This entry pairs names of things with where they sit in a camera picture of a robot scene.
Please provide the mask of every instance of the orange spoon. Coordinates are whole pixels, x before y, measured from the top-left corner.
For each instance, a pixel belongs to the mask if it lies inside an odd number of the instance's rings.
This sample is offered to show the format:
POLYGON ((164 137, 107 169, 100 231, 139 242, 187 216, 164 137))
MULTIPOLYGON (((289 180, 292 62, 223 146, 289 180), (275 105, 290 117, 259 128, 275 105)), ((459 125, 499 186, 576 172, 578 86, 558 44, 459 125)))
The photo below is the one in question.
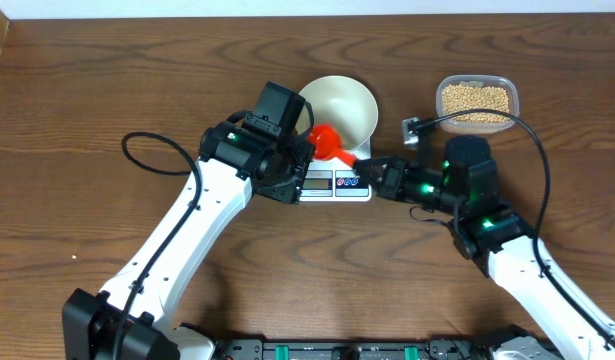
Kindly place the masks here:
POLYGON ((331 125, 314 126, 311 134, 307 137, 307 141, 316 145, 316 152, 314 153, 316 160, 326 161, 338 158, 349 167, 354 167, 356 156, 342 149, 343 141, 331 125))

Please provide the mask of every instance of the white background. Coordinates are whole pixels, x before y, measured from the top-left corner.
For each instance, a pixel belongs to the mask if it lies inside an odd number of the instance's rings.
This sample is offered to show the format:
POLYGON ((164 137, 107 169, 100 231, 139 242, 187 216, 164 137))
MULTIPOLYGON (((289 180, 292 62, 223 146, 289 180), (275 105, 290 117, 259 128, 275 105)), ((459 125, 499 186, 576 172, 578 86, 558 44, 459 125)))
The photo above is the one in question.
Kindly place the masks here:
POLYGON ((11 20, 615 12, 615 0, 0 0, 11 20))

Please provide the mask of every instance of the plastic container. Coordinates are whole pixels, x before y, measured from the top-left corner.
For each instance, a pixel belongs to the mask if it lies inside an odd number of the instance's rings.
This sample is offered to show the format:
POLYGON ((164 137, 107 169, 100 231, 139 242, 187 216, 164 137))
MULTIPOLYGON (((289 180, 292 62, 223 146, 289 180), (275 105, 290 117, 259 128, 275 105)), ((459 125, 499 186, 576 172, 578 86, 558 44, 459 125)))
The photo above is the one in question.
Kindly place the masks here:
MULTIPOLYGON (((443 89, 447 85, 503 88, 507 92, 507 98, 509 99, 509 113, 515 116, 520 115, 518 91, 511 81, 504 77, 493 75, 453 75, 443 80, 436 90, 436 112, 438 116, 446 115, 443 111, 443 89)), ((500 123, 473 123, 448 119, 440 123, 440 127, 443 130, 455 134, 492 134, 508 129, 513 125, 513 120, 500 123)))

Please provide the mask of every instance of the beans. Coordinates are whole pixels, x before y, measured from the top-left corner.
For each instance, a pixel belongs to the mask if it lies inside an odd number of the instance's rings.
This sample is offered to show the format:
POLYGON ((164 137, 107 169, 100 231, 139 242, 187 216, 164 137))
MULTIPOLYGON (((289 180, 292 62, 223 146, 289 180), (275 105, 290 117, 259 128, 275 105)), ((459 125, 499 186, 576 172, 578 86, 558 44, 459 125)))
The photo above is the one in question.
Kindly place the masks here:
MULTIPOLYGON (((465 85, 447 85, 443 89, 443 111, 445 114, 467 109, 492 109, 509 112, 509 98, 503 88, 487 86, 472 87, 465 85)), ((478 123, 499 123, 509 121, 494 114, 467 114, 454 118, 458 121, 478 123)))

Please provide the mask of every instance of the wood grain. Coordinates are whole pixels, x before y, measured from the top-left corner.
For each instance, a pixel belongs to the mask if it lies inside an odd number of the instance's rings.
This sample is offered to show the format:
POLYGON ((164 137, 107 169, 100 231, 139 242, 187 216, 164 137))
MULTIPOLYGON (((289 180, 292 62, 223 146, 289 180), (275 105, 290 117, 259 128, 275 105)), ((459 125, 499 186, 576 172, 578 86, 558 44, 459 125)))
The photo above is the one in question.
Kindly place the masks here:
MULTIPOLYGON (((400 120, 433 116, 437 85, 460 73, 516 84, 552 166, 543 237, 615 320, 615 15, 19 21, 0 66, 0 358, 63 356, 67 297, 96 292, 176 198, 184 180, 126 161, 125 133, 195 152, 266 81, 299 90, 342 74, 378 100, 374 154, 407 155, 400 120)), ((449 136, 435 135, 439 153, 449 136)), ((536 150, 518 127, 490 141, 507 197, 534 221, 536 150)), ((134 151, 184 165, 154 143, 134 151)), ((442 228, 381 199, 254 198, 192 279, 183 320, 216 336, 411 339, 509 323, 541 334, 442 228)))

